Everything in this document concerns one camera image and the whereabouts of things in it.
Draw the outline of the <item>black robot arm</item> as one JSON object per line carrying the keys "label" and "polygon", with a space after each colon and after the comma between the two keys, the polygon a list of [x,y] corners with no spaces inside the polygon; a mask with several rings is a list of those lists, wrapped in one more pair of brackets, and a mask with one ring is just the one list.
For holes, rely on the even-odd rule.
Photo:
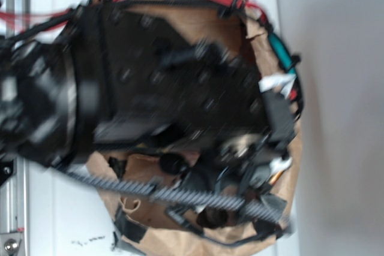
{"label": "black robot arm", "polygon": [[1,40],[1,152],[45,166],[93,151],[282,151],[289,102],[220,40],[165,17],[79,6]]}

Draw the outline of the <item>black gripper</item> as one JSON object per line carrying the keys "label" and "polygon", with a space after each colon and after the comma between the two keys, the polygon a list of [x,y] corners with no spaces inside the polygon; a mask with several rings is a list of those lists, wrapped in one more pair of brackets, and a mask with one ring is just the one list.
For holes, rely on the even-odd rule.
{"label": "black gripper", "polygon": [[111,114],[95,130],[96,150],[282,151],[295,137],[286,97],[263,88],[260,64],[222,39],[189,41],[185,26],[132,2],[96,5],[92,16]]}

